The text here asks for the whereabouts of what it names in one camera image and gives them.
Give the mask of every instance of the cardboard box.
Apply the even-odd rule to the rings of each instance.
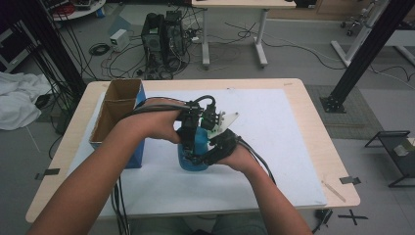
[[[112,80],[105,94],[89,143],[97,149],[114,126],[134,107],[146,99],[141,79]],[[137,146],[125,168],[139,168],[143,159],[144,140]]]

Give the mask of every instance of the black metal frame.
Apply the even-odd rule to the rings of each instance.
[[[379,139],[379,137],[407,137],[409,135],[411,131],[409,130],[391,130],[391,131],[379,131],[378,133],[376,133],[375,136],[373,136],[372,139],[369,140],[369,142],[367,142],[367,144],[364,146],[365,148],[368,147],[372,147],[372,148],[376,148],[376,147],[385,147],[383,141],[381,139]],[[380,140],[382,145],[377,145],[377,146],[369,146],[374,140]],[[409,176],[411,176],[408,173],[403,173],[402,172],[402,177],[398,178],[396,181],[390,183],[388,186],[390,188],[413,188],[415,187],[415,185],[398,185],[399,182],[401,182],[402,180],[404,180],[405,178],[408,178]]]
[[[337,113],[351,89],[388,42],[415,0],[391,0],[329,97],[322,100],[326,113]]]

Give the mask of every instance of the white paper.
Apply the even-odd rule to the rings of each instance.
[[[217,112],[240,114],[230,129],[266,160],[278,188],[295,207],[327,204],[283,90],[146,91],[146,95],[184,101],[213,96]],[[101,102],[97,104],[69,172],[93,151],[88,139]],[[186,171],[179,165],[176,145],[162,140],[146,139],[143,167],[126,169],[121,177],[126,210],[131,215],[257,209],[251,185],[242,173],[226,165],[212,165],[201,172]],[[111,203],[107,202],[100,216],[113,215]]]

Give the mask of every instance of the human hand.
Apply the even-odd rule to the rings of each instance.
[[[259,163],[253,158],[250,151],[248,151],[244,146],[238,144],[234,152],[217,162],[220,165],[228,165],[231,168],[241,171],[243,174],[257,169],[260,167]]]
[[[143,107],[157,104],[183,105],[178,101],[155,98],[147,100]],[[132,128],[142,129],[146,137],[164,139],[178,144],[180,143],[180,137],[174,130],[173,124],[179,115],[180,111],[150,112],[127,117],[126,121],[131,122]]]

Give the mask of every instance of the concrete floor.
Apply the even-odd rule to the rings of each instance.
[[[150,10],[139,5],[109,5],[108,14],[103,19],[93,15],[73,20],[70,23],[79,40],[80,46],[89,59],[87,51],[95,43],[110,44],[109,36],[118,25],[127,26],[134,35],[141,31],[140,19]],[[239,29],[227,26],[223,20],[210,17],[209,27],[211,41],[223,41],[222,38],[237,38]],[[251,27],[253,22],[236,22],[241,26]],[[264,41],[272,45],[293,45],[296,42],[302,47],[312,48],[320,55],[328,66],[342,68],[336,52],[330,45],[337,40],[347,48],[354,39],[347,37],[346,31],[338,22],[306,22],[278,21],[267,22]],[[65,38],[68,33],[61,28]],[[209,70],[201,67],[200,45],[191,46],[191,64],[174,79],[224,79],[224,78],[260,78],[260,77],[296,77],[305,84],[335,85],[342,77],[344,70],[325,68],[311,53],[296,47],[267,47],[264,50],[269,65],[262,69],[252,46],[254,34],[249,38],[230,45],[211,44],[211,65]],[[135,65],[143,55],[142,47],[131,49],[113,64],[113,68],[122,71]],[[108,79],[103,74],[101,63],[109,54],[94,57],[90,67],[97,77]],[[380,71],[393,66],[404,67],[409,74],[415,69],[392,47],[385,47],[372,63],[375,70]],[[15,72],[40,73],[33,60],[25,60]],[[415,131],[415,75],[410,82],[400,69],[385,71],[387,75],[367,71],[363,74],[357,87],[360,89],[369,106],[385,130],[407,129]],[[48,167],[49,148],[58,138],[50,123],[34,122],[27,127],[13,131],[0,130],[0,234],[23,234],[30,226],[24,219],[25,213],[40,185],[34,180],[38,172]],[[383,149],[365,149],[366,141],[334,139],[348,173],[359,177],[361,184],[356,185],[361,204],[352,208],[356,215],[369,219],[358,219],[354,225],[351,219],[339,218],[340,214],[349,214],[347,209],[334,209],[329,220],[329,227],[323,226],[317,234],[414,234],[415,233],[415,189],[391,189],[388,184],[400,177],[386,151]],[[313,228],[317,220],[314,211],[300,211],[309,226]],[[192,227],[209,229],[212,220],[199,217],[187,217]],[[98,221],[91,234],[116,233],[114,221]]]

